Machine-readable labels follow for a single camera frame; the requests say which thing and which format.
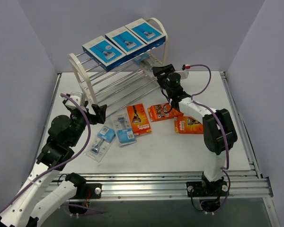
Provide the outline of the Gillette razor blister pack front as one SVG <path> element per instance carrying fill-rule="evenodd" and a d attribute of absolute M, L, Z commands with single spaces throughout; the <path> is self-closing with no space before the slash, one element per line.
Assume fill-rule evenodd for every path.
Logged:
<path fill-rule="evenodd" d="M 162 62 L 151 53 L 144 53 L 133 59 L 133 62 L 146 74 L 153 75 L 153 67 L 161 67 Z"/>

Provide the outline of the gillette razor blister pack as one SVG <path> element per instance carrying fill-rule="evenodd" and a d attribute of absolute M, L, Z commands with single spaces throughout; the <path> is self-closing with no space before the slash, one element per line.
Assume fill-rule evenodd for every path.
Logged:
<path fill-rule="evenodd" d="M 133 62 L 146 74 L 153 75 L 153 67 L 161 67 L 162 62 L 151 53 L 144 53 L 133 59 Z"/>
<path fill-rule="evenodd" d="M 113 115 L 111 120 L 120 147 L 136 143 L 128 114 Z"/>

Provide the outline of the small blue cartridge pack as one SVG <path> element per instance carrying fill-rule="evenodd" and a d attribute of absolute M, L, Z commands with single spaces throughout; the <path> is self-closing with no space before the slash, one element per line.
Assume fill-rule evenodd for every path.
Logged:
<path fill-rule="evenodd" d="M 105 125 L 90 143 L 88 149 L 84 152 L 84 155 L 93 159 L 94 161 L 101 162 L 114 140 L 115 131 Z"/>

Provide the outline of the blue Harry's box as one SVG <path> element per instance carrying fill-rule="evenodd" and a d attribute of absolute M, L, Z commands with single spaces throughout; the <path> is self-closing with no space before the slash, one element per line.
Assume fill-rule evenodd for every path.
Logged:
<path fill-rule="evenodd" d="M 166 41 L 166 35 L 143 18 L 131 22 L 125 27 L 140 38 L 146 44 L 148 50 L 159 47 Z"/>
<path fill-rule="evenodd" d="M 106 33 L 105 37 L 126 54 L 127 60 L 147 52 L 147 45 L 125 26 Z"/>
<path fill-rule="evenodd" d="M 127 55 L 104 36 L 99 36 L 83 44 L 82 49 L 106 72 L 127 61 Z"/>

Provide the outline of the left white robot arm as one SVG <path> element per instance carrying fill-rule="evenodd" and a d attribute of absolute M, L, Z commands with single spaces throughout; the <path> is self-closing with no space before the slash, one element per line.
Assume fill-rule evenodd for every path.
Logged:
<path fill-rule="evenodd" d="M 66 106 L 70 116 L 55 117 L 48 130 L 48 138 L 36 159 L 33 170 L 12 201 L 0 211 L 0 227 L 37 227 L 70 198 L 88 194 L 86 179 L 79 174 L 67 174 L 60 185 L 41 198 L 49 184 L 77 157 L 72 150 L 85 130 L 104 124 L 107 105 L 93 104 L 90 114 L 86 106 Z"/>

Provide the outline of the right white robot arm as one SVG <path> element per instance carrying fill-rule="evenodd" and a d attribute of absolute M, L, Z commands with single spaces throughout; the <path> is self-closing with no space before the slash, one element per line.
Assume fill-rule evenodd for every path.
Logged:
<path fill-rule="evenodd" d="M 209 150 L 208 164 L 203 171 L 201 191 L 212 195 L 218 189 L 226 170 L 230 166 L 229 152 L 238 136 L 227 109 L 213 109 L 205 104 L 195 101 L 195 97 L 202 94 L 205 89 L 188 94 L 181 86 L 181 79 L 189 75 L 192 65 L 183 65 L 180 71 L 169 64 L 161 67 L 152 67 L 152 73 L 160 86 L 171 109 L 194 117 L 203 126 L 203 138 Z"/>

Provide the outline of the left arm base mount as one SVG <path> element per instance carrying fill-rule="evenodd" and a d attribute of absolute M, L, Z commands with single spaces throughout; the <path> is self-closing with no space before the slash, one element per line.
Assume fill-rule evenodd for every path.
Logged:
<path fill-rule="evenodd" d="M 75 206 L 67 205 L 69 212 L 75 215 L 83 215 L 87 211 L 100 213 L 100 211 L 89 210 L 89 207 L 90 200 L 100 199 L 101 193 L 102 184 L 100 183 L 87 183 L 83 186 L 80 186 L 76 194 L 69 201 L 69 204 Z"/>

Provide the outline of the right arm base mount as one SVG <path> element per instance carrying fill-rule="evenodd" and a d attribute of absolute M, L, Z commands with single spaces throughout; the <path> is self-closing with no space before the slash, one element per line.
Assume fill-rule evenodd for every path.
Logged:
<path fill-rule="evenodd" d="M 215 182 L 206 178 L 201 181 L 186 182 L 186 193 L 195 210 L 205 214 L 215 214 L 222 208 L 221 197 L 229 196 L 229 189 L 224 177 Z"/>

